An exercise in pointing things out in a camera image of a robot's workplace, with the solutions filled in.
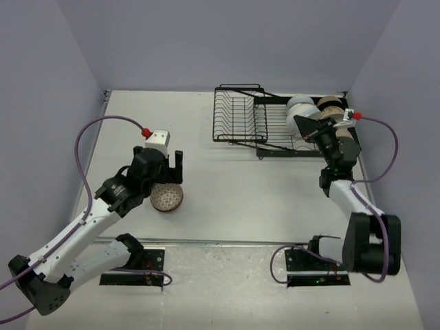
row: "white table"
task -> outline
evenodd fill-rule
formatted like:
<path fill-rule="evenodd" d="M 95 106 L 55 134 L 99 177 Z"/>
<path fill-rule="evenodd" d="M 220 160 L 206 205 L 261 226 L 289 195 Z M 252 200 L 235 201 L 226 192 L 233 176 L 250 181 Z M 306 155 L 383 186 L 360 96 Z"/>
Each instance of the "white table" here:
<path fill-rule="evenodd" d="M 258 160 L 254 149 L 212 141 L 213 93 L 114 91 L 107 115 L 133 118 L 171 133 L 169 153 L 184 152 L 184 202 L 162 214 L 149 201 L 103 237 L 129 232 L 139 239 L 307 242 L 315 234 L 344 236 L 347 219 L 319 188 L 323 159 Z M 139 130 L 119 120 L 102 123 L 87 179 L 97 190 L 130 164 L 143 145 Z M 360 166 L 354 168 L 361 178 Z M 87 203 L 82 192 L 77 214 Z"/>
<path fill-rule="evenodd" d="M 211 142 L 212 93 L 114 92 L 107 115 L 171 131 L 184 151 L 185 200 L 173 214 L 149 202 L 104 233 L 137 238 L 213 241 L 308 241 L 344 235 L 347 220 L 318 187 L 321 159 L 257 160 L 253 150 Z M 130 163 L 142 144 L 130 124 L 105 122 L 88 173 L 94 190 Z M 360 168 L 355 169 L 360 177 Z M 85 205 L 82 194 L 78 210 Z M 350 274 L 349 287 L 286 289 L 270 278 L 275 246 L 174 243 L 164 292 L 149 287 L 83 285 L 56 313 L 30 316 L 27 330 L 422 330 L 404 264 L 381 285 Z M 91 246 L 85 253 L 96 248 Z M 285 278 L 283 254 L 275 262 Z"/>

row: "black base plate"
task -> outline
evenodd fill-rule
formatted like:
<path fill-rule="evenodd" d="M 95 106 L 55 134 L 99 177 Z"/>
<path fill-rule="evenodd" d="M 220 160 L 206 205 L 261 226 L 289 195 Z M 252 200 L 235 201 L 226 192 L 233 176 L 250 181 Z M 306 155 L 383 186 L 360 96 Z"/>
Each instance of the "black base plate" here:
<path fill-rule="evenodd" d="M 150 249 L 144 250 L 144 260 L 142 265 L 135 270 L 164 270 L 165 250 Z M 106 272 L 101 275 L 99 285 L 127 285 L 127 286 L 146 286 L 162 287 L 164 277 L 157 274 L 130 274 L 120 272 Z"/>
<path fill-rule="evenodd" d="M 326 287 L 350 285 L 343 265 L 319 260 L 300 249 L 285 251 L 288 287 Z"/>

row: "dish rack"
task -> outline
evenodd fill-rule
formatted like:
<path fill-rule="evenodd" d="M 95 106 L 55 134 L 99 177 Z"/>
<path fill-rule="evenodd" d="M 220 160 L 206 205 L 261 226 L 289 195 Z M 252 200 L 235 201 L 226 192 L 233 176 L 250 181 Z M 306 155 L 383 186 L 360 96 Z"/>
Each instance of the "dish rack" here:
<path fill-rule="evenodd" d="M 315 144 L 290 135 L 285 106 L 291 96 L 268 93 L 259 84 L 222 84 L 214 91 L 212 140 L 256 149 L 264 157 L 322 157 Z M 312 97 L 317 103 L 319 98 Z M 347 107 L 347 100 L 340 98 Z"/>

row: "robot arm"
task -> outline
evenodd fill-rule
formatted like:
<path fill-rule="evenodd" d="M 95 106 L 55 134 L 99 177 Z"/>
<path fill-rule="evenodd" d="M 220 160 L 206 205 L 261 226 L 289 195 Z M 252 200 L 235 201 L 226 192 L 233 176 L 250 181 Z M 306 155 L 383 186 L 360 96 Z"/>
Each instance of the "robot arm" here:
<path fill-rule="evenodd" d="M 142 245 L 129 234 L 120 235 L 108 246 L 99 247 L 89 256 L 78 256 L 108 227 L 117 223 L 130 210 L 148 198 L 156 184 L 181 184 L 181 151 L 175 152 L 175 168 L 168 158 L 168 131 L 154 131 L 145 147 L 133 149 L 130 166 L 124 166 L 107 179 L 96 191 L 89 216 L 79 214 L 54 239 L 28 258 L 15 256 L 8 264 L 11 274 L 22 276 L 16 285 L 41 315 L 56 311 L 72 291 L 90 279 L 136 261 L 142 254 Z M 47 251 L 60 245 L 45 258 Z M 41 261 L 29 271 L 30 265 Z"/>
<path fill-rule="evenodd" d="M 321 113 L 314 118 L 294 116 L 304 140 L 315 143 L 327 163 L 321 170 L 321 189 L 349 219 L 345 240 L 315 236 L 309 246 L 313 252 L 343 263 L 349 272 L 381 274 L 384 261 L 388 260 L 386 274 L 396 275 L 400 269 L 400 220 L 376 208 L 355 189 L 352 168 L 360 145 L 349 131 L 355 123 L 354 111 L 341 110 L 336 105 L 334 99 L 324 100 L 318 103 Z M 377 217 L 384 223 L 386 237 Z M 388 242 L 388 256 L 384 240 Z"/>

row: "white wall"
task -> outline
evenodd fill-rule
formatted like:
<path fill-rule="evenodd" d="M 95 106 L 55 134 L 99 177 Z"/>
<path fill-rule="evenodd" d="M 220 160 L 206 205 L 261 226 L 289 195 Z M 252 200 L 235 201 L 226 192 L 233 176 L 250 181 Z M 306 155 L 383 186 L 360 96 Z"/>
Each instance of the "white wall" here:
<path fill-rule="evenodd" d="M 68 221 L 80 188 L 73 157 L 80 127 L 100 115 L 102 91 L 57 3 L 0 3 L 0 282 Z M 81 156 L 89 157 L 94 132 Z M 31 304 L 13 285 L 0 319 Z M 26 318 L 2 326 L 24 329 Z"/>
<path fill-rule="evenodd" d="M 426 330 L 440 329 L 440 2 L 403 0 L 350 91 L 351 106 L 395 127 L 394 169 L 373 184 L 379 206 L 399 215 L 404 261 Z M 393 139 L 357 126 L 369 177 L 386 167 Z"/>
<path fill-rule="evenodd" d="M 399 0 L 58 0 L 106 89 L 345 91 Z"/>

